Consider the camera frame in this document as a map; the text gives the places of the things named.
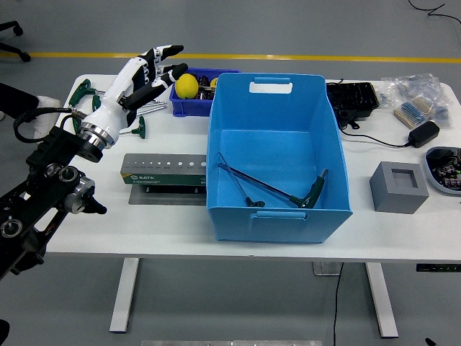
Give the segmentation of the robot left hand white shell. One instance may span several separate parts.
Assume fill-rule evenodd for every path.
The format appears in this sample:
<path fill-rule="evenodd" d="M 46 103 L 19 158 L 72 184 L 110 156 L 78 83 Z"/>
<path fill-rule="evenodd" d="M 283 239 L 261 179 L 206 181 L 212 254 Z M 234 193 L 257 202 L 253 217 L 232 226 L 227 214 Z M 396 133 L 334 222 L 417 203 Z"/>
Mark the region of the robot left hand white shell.
<path fill-rule="evenodd" d="M 188 65 L 162 66 L 166 58 L 182 52 L 182 45 L 162 45 L 131 58 L 76 131 L 80 138 L 102 148 L 113 146 L 120 131 L 133 123 L 137 110 L 162 95 L 188 69 Z"/>

